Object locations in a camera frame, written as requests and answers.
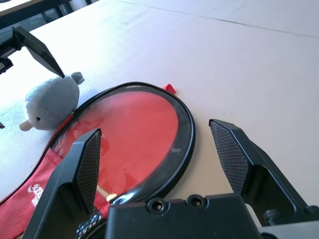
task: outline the gray plush toy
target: gray plush toy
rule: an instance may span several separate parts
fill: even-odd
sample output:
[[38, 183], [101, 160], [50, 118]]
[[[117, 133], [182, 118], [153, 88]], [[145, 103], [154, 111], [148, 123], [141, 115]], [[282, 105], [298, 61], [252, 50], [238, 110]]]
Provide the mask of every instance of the gray plush toy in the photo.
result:
[[29, 92], [24, 103], [27, 120], [20, 123], [20, 129], [57, 129], [77, 108], [78, 85], [83, 81], [81, 72], [75, 72], [64, 78], [52, 78]]

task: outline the red fabric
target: red fabric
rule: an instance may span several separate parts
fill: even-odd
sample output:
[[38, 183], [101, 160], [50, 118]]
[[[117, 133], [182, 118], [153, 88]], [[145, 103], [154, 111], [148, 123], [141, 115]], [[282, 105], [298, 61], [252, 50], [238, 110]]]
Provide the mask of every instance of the red fabric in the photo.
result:
[[164, 88], [164, 90], [170, 92], [172, 95], [175, 95], [175, 93], [176, 93], [175, 89], [173, 88], [173, 86], [171, 84], [167, 84], [163, 88]]
[[[0, 206], [1, 239], [14, 239], [25, 231], [42, 189], [61, 160], [62, 158], [49, 148], [34, 174]], [[94, 206], [104, 217], [107, 216], [109, 203], [98, 193], [95, 195]]]

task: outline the plush toy beak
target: plush toy beak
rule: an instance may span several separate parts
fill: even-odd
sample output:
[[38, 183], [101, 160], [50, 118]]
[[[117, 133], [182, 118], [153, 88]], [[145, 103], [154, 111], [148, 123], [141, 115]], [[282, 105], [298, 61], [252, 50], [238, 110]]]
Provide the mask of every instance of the plush toy beak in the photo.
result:
[[33, 126], [31, 125], [31, 123], [30, 123], [28, 120], [26, 120], [26, 121], [21, 122], [20, 125], [19, 125], [19, 127], [20, 127], [20, 129], [21, 129], [22, 131], [28, 131], [28, 130], [30, 130]]

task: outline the table surface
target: table surface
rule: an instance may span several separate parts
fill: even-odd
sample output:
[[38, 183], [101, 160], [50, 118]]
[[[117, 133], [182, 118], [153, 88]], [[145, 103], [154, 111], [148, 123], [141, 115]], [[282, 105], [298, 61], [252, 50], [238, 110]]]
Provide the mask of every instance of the table surface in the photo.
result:
[[11, 0], [8, 2], [0, 3], [0, 16], [4, 16], [40, 1], [42, 0]]
[[[308, 204], [319, 204], [318, 3], [309, 1], [306, 14], [304, 1], [258, 1], [253, 11], [254, 2], [102, 0], [32, 33], [64, 72], [83, 73], [79, 104], [129, 81], [175, 87], [197, 135], [168, 198], [231, 192], [208, 127], [215, 118], [241, 127]], [[0, 75], [0, 198], [24, 181], [53, 134], [18, 127], [25, 93], [53, 75], [26, 49], [11, 60]]]

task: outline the plush toy tail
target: plush toy tail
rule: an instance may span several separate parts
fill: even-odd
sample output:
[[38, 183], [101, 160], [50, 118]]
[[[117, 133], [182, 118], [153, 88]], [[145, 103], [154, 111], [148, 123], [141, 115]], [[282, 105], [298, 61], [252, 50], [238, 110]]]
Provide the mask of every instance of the plush toy tail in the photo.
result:
[[80, 85], [84, 81], [84, 78], [83, 78], [81, 72], [74, 72], [71, 74], [71, 77], [75, 80], [75, 82], [78, 85]]

